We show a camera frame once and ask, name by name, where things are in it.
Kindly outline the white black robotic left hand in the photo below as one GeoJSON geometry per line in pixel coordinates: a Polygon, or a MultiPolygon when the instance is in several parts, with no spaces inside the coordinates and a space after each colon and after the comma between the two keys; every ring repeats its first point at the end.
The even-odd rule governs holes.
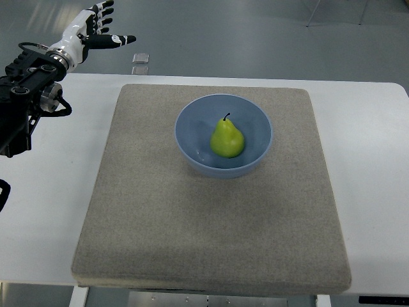
{"type": "Polygon", "coordinates": [[[116,49],[136,41],[133,35],[112,35],[114,1],[103,1],[82,10],[63,31],[60,41],[51,45],[46,55],[60,61],[67,72],[83,63],[90,50],[116,49]]]}

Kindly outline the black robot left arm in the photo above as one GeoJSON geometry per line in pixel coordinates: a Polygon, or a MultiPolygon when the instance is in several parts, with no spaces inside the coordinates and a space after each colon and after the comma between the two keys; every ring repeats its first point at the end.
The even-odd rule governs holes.
{"type": "Polygon", "coordinates": [[[19,48],[22,52],[1,77],[1,155],[8,158],[31,149],[40,118],[72,113],[59,83],[70,68],[69,55],[32,42],[19,48]]]}

